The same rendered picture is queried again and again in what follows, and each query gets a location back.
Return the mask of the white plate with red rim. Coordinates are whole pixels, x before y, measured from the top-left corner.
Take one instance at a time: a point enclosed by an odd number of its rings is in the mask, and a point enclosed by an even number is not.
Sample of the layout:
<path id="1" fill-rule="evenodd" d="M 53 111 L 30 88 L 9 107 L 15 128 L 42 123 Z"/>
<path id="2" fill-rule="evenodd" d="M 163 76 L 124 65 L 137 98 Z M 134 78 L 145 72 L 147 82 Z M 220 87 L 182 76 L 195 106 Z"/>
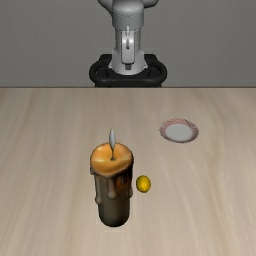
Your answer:
<path id="1" fill-rule="evenodd" d="M 166 140 L 180 144 L 189 143 L 199 135 L 199 129 L 194 123 L 181 118 L 173 118 L 163 122 L 159 132 Z"/>

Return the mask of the yellow lemon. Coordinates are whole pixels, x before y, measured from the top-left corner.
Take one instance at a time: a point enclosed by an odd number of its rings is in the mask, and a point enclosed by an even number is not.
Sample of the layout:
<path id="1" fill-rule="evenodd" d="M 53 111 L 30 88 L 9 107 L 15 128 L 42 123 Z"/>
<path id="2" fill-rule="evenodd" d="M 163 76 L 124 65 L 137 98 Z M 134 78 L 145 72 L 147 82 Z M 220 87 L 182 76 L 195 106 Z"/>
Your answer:
<path id="1" fill-rule="evenodd" d="M 151 188 L 151 180 L 148 176 L 141 175 L 136 179 L 136 188 L 141 193 L 147 193 Z"/>

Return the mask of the brown candle with orange top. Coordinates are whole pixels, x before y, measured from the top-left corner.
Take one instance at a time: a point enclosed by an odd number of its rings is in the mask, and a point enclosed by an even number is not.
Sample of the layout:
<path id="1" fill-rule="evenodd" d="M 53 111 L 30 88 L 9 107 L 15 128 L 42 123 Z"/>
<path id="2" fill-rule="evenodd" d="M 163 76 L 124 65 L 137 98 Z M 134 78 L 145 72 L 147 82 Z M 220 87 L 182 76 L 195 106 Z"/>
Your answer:
<path id="1" fill-rule="evenodd" d="M 101 222 L 108 227 L 120 227 L 129 219 L 133 164 L 132 151 L 116 141 L 113 129 L 108 141 L 91 153 L 90 173 L 94 176 L 95 202 Z"/>

